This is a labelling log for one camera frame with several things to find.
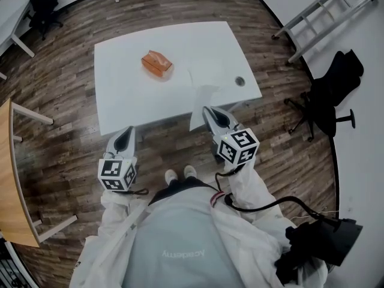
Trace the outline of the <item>dark grey equipment box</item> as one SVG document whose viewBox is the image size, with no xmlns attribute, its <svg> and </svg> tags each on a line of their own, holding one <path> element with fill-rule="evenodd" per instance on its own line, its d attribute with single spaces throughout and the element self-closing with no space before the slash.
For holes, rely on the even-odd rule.
<svg viewBox="0 0 384 288">
<path fill-rule="evenodd" d="M 341 266 L 362 231 L 353 219 L 327 219 L 319 228 L 317 257 L 326 263 Z"/>
</svg>

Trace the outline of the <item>white ladder frame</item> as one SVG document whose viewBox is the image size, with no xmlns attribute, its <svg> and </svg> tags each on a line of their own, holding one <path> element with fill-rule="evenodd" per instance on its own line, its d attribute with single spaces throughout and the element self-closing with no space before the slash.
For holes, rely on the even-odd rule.
<svg viewBox="0 0 384 288">
<path fill-rule="evenodd" d="M 314 0 L 271 38 L 277 40 L 283 35 L 290 38 L 295 52 L 286 64 L 293 64 L 333 30 L 374 1 Z"/>
</svg>

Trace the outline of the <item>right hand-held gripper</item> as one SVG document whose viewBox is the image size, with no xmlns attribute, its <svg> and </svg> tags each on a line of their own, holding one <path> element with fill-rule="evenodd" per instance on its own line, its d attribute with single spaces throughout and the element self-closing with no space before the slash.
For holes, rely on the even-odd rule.
<svg viewBox="0 0 384 288">
<path fill-rule="evenodd" d="M 225 161 L 243 165 L 256 154 L 260 142 L 250 128 L 244 128 L 228 111 L 219 107 L 204 107 L 203 120 L 212 134 L 211 151 L 218 164 Z"/>
</svg>

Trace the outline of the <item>black metal railing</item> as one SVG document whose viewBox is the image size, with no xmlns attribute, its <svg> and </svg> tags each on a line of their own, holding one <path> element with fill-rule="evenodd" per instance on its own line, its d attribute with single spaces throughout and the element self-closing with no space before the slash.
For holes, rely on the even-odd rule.
<svg viewBox="0 0 384 288">
<path fill-rule="evenodd" d="M 4 238 L 0 239 L 0 288 L 32 288 L 11 258 Z"/>
</svg>

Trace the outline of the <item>person's left forearm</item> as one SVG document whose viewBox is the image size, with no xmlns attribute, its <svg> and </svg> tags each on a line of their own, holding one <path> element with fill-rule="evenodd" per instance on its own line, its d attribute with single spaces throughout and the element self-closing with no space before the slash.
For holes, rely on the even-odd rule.
<svg viewBox="0 0 384 288">
<path fill-rule="evenodd" d="M 101 196 L 101 204 L 105 208 L 101 227 L 107 230 L 115 230 L 140 203 L 142 203 L 142 199 L 137 196 L 105 190 Z"/>
</svg>

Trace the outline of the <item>person's right forearm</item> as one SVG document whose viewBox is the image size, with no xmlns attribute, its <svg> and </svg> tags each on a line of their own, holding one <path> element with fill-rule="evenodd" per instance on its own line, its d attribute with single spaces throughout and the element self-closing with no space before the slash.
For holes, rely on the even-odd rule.
<svg viewBox="0 0 384 288">
<path fill-rule="evenodd" d="M 234 203 L 239 208 L 256 209 L 276 201 L 275 197 L 268 191 L 263 179 L 256 172 L 255 162 L 256 159 L 253 158 L 246 162 L 237 173 L 228 176 Z M 240 215 L 250 223 L 263 218 L 273 220 L 284 218 L 279 206 L 257 212 L 240 212 Z"/>
</svg>

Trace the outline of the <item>black office chair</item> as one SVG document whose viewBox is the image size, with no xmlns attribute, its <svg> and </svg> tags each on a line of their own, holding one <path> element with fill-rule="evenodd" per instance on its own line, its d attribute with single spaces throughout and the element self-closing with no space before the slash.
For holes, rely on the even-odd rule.
<svg viewBox="0 0 384 288">
<path fill-rule="evenodd" d="M 28 12 L 24 15 L 25 18 L 29 18 L 29 27 L 35 28 L 41 34 L 41 38 L 44 41 L 46 34 L 52 25 L 58 25 L 63 27 L 63 23 L 58 21 L 59 12 L 55 11 L 58 6 L 58 0 L 29 0 L 34 14 L 31 16 Z"/>
<path fill-rule="evenodd" d="M 353 50 L 346 53 L 338 51 L 324 76 L 314 79 L 308 92 L 301 93 L 304 104 L 301 105 L 289 98 L 284 104 L 292 104 L 302 113 L 301 120 L 296 126 L 288 130 L 289 134 L 304 122 L 310 128 L 309 142 L 314 139 L 313 125 L 329 137 L 336 134 L 338 122 L 350 122 L 356 127 L 355 114 L 351 110 L 349 115 L 336 117 L 335 108 L 361 84 L 364 67 Z"/>
</svg>

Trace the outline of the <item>person's legs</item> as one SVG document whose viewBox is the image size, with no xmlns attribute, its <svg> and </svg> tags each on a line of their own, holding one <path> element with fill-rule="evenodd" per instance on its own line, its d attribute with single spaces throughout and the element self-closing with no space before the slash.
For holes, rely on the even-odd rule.
<svg viewBox="0 0 384 288">
<path fill-rule="evenodd" d="M 191 188 L 196 188 L 196 187 L 207 187 L 207 188 L 211 188 L 211 189 L 216 191 L 216 189 L 214 187 L 202 182 L 201 180 L 199 180 L 193 176 L 187 177 L 182 182 L 177 180 L 177 179 L 174 179 L 170 182 L 170 184 L 168 185 L 167 188 L 164 188 L 155 194 L 153 199 L 149 202 L 149 205 L 151 205 L 151 204 L 153 204 L 159 200 L 171 197 L 171 196 L 173 196 L 177 193 L 180 193 L 182 191 L 185 191 L 185 190 L 188 190 Z"/>
</svg>

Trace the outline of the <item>person's left shoe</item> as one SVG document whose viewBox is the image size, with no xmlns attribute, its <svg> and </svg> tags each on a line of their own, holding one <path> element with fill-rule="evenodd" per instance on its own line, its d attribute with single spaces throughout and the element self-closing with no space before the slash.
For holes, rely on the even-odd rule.
<svg viewBox="0 0 384 288">
<path fill-rule="evenodd" d="M 173 181 L 178 180 L 178 175 L 174 170 L 168 169 L 164 174 L 164 178 L 165 178 L 166 184 L 170 185 Z"/>
</svg>

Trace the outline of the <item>wooden top table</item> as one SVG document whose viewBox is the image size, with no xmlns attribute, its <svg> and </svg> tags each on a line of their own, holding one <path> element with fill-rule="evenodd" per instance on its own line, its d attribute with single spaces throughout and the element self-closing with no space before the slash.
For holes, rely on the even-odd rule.
<svg viewBox="0 0 384 288">
<path fill-rule="evenodd" d="M 0 232 L 11 243 L 39 247 L 42 242 L 77 221 L 77 216 L 68 219 L 48 231 L 39 234 L 26 205 L 17 171 L 14 141 L 22 142 L 13 132 L 13 115 L 21 114 L 41 123 L 52 125 L 52 118 L 20 106 L 8 99 L 0 106 Z"/>
</svg>

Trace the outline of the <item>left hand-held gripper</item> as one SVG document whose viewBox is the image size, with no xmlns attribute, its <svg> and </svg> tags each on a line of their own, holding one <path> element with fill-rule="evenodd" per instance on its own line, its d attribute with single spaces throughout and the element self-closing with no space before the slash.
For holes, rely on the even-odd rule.
<svg viewBox="0 0 384 288">
<path fill-rule="evenodd" d="M 109 139 L 106 152 L 98 162 L 98 180 L 105 190 L 122 193 L 130 190 L 137 175 L 134 152 L 133 126 L 118 131 Z"/>
</svg>

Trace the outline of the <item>long white desk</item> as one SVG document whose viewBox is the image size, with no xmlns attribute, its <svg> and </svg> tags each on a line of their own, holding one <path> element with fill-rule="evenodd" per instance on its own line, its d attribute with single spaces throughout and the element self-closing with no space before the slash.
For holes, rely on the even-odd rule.
<svg viewBox="0 0 384 288">
<path fill-rule="evenodd" d="M 29 6 L 29 0 L 0 0 L 0 56 L 12 42 L 30 57 L 35 56 L 16 32 Z"/>
</svg>

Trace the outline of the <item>person's torso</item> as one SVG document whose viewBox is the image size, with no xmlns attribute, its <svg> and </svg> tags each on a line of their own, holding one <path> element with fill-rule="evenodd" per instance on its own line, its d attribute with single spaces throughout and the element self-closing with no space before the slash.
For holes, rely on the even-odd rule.
<svg viewBox="0 0 384 288">
<path fill-rule="evenodd" d="M 243 219 L 211 188 L 145 200 L 115 230 L 89 236 L 70 288 L 324 288 L 326 264 L 310 259 L 281 284 L 274 263 L 289 250 L 287 218 Z"/>
</svg>

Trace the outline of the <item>orange tissue box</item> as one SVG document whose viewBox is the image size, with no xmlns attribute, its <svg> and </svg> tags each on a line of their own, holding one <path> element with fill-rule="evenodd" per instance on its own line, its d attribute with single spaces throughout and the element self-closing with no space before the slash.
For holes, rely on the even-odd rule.
<svg viewBox="0 0 384 288">
<path fill-rule="evenodd" d="M 166 77 L 173 70 L 173 64 L 163 54 L 153 50 L 141 58 L 141 63 L 147 71 L 159 78 Z"/>
</svg>

